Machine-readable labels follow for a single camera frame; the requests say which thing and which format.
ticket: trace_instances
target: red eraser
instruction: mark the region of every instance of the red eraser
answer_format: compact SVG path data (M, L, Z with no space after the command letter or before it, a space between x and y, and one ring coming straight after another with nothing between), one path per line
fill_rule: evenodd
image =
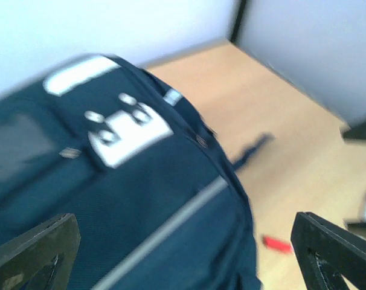
M274 239L273 237L263 236L262 237L263 244L270 249L280 251L282 253L292 253L293 247L291 243L283 242L278 239Z

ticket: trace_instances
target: black pole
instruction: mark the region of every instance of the black pole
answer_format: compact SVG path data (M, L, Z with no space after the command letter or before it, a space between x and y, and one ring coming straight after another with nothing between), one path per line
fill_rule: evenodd
M238 5L237 11L235 13L233 31L231 32L231 36L230 36L230 42L232 44L236 44L239 39L241 24L245 18L247 4L248 4L248 0L239 1L239 5Z

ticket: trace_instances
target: wooden table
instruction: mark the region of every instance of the wooden table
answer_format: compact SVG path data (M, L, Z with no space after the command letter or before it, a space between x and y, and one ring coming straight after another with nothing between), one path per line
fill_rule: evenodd
M344 123L229 43L153 67L218 133L230 158L262 132L277 139L239 176L255 218L265 289L305 289L294 255L266 249L262 234L289 240L295 214L342 225L366 191L366 146L345 144Z

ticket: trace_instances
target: black backpack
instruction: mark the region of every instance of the black backpack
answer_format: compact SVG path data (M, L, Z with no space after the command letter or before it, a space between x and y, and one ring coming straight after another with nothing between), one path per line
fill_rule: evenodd
M83 56L0 101L0 245L74 213L68 289L260 289L234 169L178 91Z

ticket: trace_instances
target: wall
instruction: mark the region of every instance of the wall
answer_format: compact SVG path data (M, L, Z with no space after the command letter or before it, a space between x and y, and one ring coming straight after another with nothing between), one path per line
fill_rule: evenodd
M81 53L139 64L226 37L233 0L4 0L0 94Z
M366 0L251 0L240 46L349 123L366 118Z

